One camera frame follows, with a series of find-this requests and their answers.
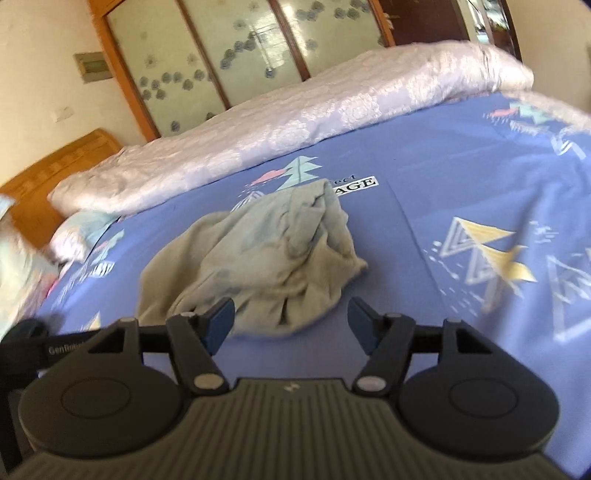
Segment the ridged plastic surface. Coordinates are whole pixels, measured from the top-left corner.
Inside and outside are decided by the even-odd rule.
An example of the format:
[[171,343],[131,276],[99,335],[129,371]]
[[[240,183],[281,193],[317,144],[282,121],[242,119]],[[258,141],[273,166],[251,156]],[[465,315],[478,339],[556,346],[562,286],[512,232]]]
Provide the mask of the ridged plastic surface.
[[413,438],[387,403],[339,380],[242,380],[193,402],[158,442],[102,460],[40,453],[12,480],[553,480],[542,455],[483,465],[449,458]]

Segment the wardrobe door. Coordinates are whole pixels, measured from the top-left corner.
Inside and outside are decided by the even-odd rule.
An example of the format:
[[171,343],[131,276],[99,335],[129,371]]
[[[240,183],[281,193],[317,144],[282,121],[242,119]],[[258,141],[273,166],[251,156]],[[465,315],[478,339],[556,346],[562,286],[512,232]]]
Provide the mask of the wardrobe door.
[[278,0],[312,76],[384,46],[369,0]]
[[125,0],[108,21],[163,137],[225,110],[174,0]]
[[301,77],[267,0],[184,0],[232,105]]

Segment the wardrobe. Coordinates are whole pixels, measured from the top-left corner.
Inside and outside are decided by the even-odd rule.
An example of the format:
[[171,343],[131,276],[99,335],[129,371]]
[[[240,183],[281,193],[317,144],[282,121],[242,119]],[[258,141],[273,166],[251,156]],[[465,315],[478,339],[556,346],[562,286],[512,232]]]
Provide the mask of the wardrobe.
[[393,46],[378,0],[89,0],[147,140]]

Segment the blue bedsheet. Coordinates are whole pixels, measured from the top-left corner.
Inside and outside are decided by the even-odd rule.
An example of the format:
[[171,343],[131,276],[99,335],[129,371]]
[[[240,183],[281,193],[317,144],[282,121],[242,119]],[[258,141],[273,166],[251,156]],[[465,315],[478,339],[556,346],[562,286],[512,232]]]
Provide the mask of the blue bedsheet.
[[547,453],[579,476],[591,463],[590,161],[591,137],[501,94],[418,111],[123,219],[40,315],[61,332],[133,315],[142,269],[199,217],[327,178],[368,272],[297,335],[228,339],[224,373],[350,382],[365,362],[346,325],[352,296],[427,325],[461,317],[554,388],[561,418]]

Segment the wooden headboard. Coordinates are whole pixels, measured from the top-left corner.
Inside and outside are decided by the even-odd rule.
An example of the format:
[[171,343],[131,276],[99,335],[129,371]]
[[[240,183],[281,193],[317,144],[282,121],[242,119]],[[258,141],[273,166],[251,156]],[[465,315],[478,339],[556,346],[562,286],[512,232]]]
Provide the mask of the wooden headboard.
[[47,200],[47,195],[63,179],[88,170],[121,150],[121,144],[102,129],[73,141],[19,173],[2,187],[0,193],[17,202],[10,208],[14,225],[35,247],[49,243],[64,221]]

